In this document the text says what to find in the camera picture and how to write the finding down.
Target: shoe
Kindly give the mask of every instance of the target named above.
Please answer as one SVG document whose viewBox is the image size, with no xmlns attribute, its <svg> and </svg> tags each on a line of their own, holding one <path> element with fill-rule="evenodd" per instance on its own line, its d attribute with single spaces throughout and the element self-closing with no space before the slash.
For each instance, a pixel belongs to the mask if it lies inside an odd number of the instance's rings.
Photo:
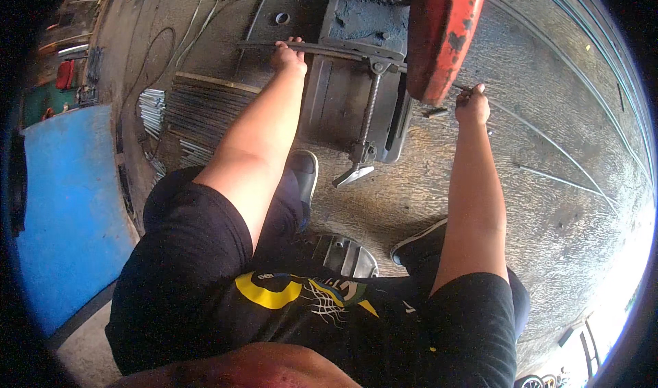
<svg viewBox="0 0 658 388">
<path fill-rule="evenodd" d="M 308 150 L 295 150 L 288 155 L 285 166 L 295 174 L 300 187 L 300 200 L 310 209 L 318 183 L 318 157 Z"/>
<path fill-rule="evenodd" d="M 420 261 L 429 254 L 441 252 L 443 240 L 446 238 L 447 223 L 448 219 L 444 218 L 394 246 L 390 253 L 393 263 L 404 266 L 403 262 L 408 261 L 409 258 Z"/>
</svg>

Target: red saw wheel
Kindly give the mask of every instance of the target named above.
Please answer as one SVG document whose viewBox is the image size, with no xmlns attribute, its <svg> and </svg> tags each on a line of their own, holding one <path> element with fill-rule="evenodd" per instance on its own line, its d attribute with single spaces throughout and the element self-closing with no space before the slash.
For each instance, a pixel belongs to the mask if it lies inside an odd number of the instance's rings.
<svg viewBox="0 0 658 388">
<path fill-rule="evenodd" d="M 407 91 L 439 106 L 455 80 L 484 0 L 412 0 L 409 11 Z"/>
</svg>

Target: graphic print on shirt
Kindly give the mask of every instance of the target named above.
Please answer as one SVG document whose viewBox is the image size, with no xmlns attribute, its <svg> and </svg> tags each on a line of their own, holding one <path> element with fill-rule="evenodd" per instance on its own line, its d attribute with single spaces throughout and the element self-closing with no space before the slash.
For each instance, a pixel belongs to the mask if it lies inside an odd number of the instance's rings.
<svg viewBox="0 0 658 388">
<path fill-rule="evenodd" d="M 317 314 L 329 324 L 328 318 L 336 327 L 345 322 L 348 312 L 346 307 L 359 305 L 373 316 L 379 318 L 372 304 L 365 298 L 367 285 L 333 278 L 321 280 L 298 277 L 292 274 L 260 274 L 259 280 L 286 278 L 287 285 L 282 291 L 271 291 L 254 284 L 254 272 L 248 272 L 235 278 L 237 290 L 248 300 L 270 310 L 278 310 L 301 297 L 311 301 L 308 306 L 311 312 Z"/>
</svg>

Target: right hand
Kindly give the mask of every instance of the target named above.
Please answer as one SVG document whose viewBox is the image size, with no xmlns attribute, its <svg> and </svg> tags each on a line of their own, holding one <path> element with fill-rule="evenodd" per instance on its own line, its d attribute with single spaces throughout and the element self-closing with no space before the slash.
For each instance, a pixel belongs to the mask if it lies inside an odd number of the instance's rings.
<svg viewBox="0 0 658 388">
<path fill-rule="evenodd" d="M 296 41 L 302 43 L 301 37 L 293 39 L 292 37 L 288 38 L 288 41 Z M 304 63 L 304 52 L 295 51 L 288 47 L 283 41 L 275 42 L 276 51 L 272 56 L 272 65 L 276 68 L 277 71 L 282 71 L 285 68 L 296 68 L 301 71 L 302 75 L 306 75 L 307 66 Z"/>
<path fill-rule="evenodd" d="M 482 94 L 484 84 L 477 84 L 470 91 L 462 91 L 456 97 L 455 117 L 459 124 L 475 122 L 484 125 L 489 119 L 489 100 Z"/>
</svg>

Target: blue board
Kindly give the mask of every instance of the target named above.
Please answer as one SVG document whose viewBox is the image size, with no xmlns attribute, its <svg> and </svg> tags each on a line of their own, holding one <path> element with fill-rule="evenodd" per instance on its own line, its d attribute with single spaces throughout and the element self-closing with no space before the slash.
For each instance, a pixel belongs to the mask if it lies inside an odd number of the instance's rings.
<svg viewBox="0 0 658 388">
<path fill-rule="evenodd" d="M 50 336 L 114 281 L 134 247 L 114 162 L 110 107 L 65 113 L 24 130 L 28 162 L 20 280 Z"/>
</svg>

